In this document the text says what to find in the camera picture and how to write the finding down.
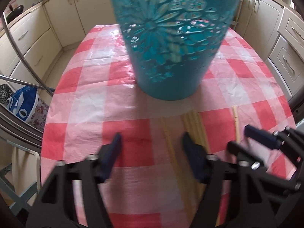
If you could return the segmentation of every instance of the kitchen cabinet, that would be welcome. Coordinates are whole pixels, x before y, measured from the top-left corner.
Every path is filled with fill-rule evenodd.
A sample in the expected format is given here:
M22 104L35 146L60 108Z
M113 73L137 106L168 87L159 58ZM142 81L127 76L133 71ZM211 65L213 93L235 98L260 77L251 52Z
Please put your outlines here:
M116 24L111 0L74 0L86 34L96 25Z
M290 9L284 8L278 29L304 61L304 22Z
M62 47L84 39L74 0L48 0L44 6Z
M283 7L273 0L255 0L244 39L265 61L278 38Z
M276 82L279 84L280 88L282 89L285 97L287 100L292 98L291 91L289 90L289 87L287 86L284 78L282 77L280 71L276 68L276 65L271 61L270 58L267 58L265 61L265 64L271 71L273 77L275 78Z
M241 36L244 37L249 20L254 8L255 0L244 0L241 7L240 16L238 19L237 26L235 31Z
M292 95L295 95L304 83L302 59L282 36L279 37L269 58L284 78Z
M35 73L42 79L60 50L60 44L58 43L53 31L49 29L33 44L24 57ZM32 77L21 61L18 63L10 77L37 84L34 77ZM16 90L22 87L22 85L16 83L11 83L11 85Z
M22 54L50 28L43 8L31 11L10 27L11 34ZM19 62L19 57L11 46L7 35L0 38L0 71L9 76Z

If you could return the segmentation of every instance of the wooden stick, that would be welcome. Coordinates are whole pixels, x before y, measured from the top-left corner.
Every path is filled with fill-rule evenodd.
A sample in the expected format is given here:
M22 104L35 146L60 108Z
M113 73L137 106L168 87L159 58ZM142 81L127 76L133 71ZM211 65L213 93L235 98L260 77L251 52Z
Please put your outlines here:
M207 153L211 153L206 129L200 115L194 110L191 110L188 113L183 114L181 118L183 120L185 130L189 133L194 143L203 146ZM196 181L196 196L199 202L204 194L205 188L205 184L200 184ZM215 226L219 225L220 216L218 215Z
M241 136L240 136L240 126L239 126L239 117L238 117L238 109L236 106L232 107L233 112L233 118L234 118L234 127L235 127L235 141L237 143L241 142Z
M177 162L177 159L175 156L174 147L173 147L172 141L171 141L171 132L170 132L170 129L169 129L164 117L161 118L161 123L163 126L163 130L165 132L165 137L166 137L166 141L167 141L166 145L167 145L167 150L168 150L168 153L170 156L171 164L172 164L172 167L174 169L174 172L175 172L175 175L177 178L177 184L178 184L178 188L180 191L180 196L184 203L184 210L185 210L185 213L187 216L187 221L189 224L191 224L194 215L193 215L193 211L192 211L192 205L190 202L189 191L187 191L185 182L183 181L182 172L179 168L179 165L178 165L178 162Z

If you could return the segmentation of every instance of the metal rail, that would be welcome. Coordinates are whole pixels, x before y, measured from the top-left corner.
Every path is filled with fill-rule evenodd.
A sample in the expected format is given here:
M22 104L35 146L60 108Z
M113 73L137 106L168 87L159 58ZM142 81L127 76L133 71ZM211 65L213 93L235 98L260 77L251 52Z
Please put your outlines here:
M24 66L27 68L27 70L30 72L30 74L35 78L35 80L44 88L45 91L52 97L53 93L52 91L46 86L46 84L39 78L39 76L35 73L35 71L32 69L32 67L29 65L27 60L24 58L23 54L19 50L5 19L4 14L1 16L1 22L4 28L5 33L7 34L7 38L9 39L14 51L16 52L17 56L20 58L21 62L24 64Z
M20 81L20 80L17 80L17 79L11 78L11 77L7 77L7 76L1 75L1 74L0 74L0 79L1 79L1 80L5 80L5 81L14 82L14 83L17 83L17 84L20 84L20 85L25 85L25 86L35 87L35 88L38 88L38 89L45 90L45 88L42 87L42 86L39 86L39 85L36 85L36 84L32 84L32 83L28 83L28 82L25 82L25 81ZM55 89L54 89L54 88L50 88L50 87L49 87L49 89L50 89L52 92L55 92Z
M13 127L13 131L16 134L26 134L26 136L30 137L30 141L36 143L36 140L38 140L37 143L41 144L43 136L41 131L27 124L19 117L11 113L7 108L5 108L5 106L0 104L0 124L7 126L6 123Z

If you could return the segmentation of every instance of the red and white checkered tablecloth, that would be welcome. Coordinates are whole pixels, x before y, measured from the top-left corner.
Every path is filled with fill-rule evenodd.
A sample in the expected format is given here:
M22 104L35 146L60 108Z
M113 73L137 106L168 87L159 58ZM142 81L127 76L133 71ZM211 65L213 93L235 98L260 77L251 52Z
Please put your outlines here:
M111 178L101 186L114 227L188 227L160 118L166 117L176 158L183 172L191 176L181 149L181 115L193 109L199 112L211 152L227 160L226 144L235 139L234 105L241 130L247 124L269 131L295 127L271 72L233 30L227 32L197 92L183 100L163 101L136 85L118 26L96 26L76 50L52 99L43 136L42 182L56 161L81 161L121 132L122 153ZM293 173L292 164L278 151L253 142L250 148L264 158L273 174L286 178ZM86 224L81 185L76 182L74 187L79 221ZM221 221L227 192L224 187ZM195 211L196 202L192 203Z

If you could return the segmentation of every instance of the floral relief pattern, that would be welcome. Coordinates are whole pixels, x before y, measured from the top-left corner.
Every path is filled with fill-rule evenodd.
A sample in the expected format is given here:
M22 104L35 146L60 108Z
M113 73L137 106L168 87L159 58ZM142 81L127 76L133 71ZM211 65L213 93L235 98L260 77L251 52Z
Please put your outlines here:
M153 82L172 77L172 67L206 50L214 56L234 12L220 16L204 0L113 1L125 43L145 62L141 68Z
M49 106L40 97L35 109L35 113L32 115L31 120L28 122L29 125L37 128L41 132L44 131L45 122L47 120Z

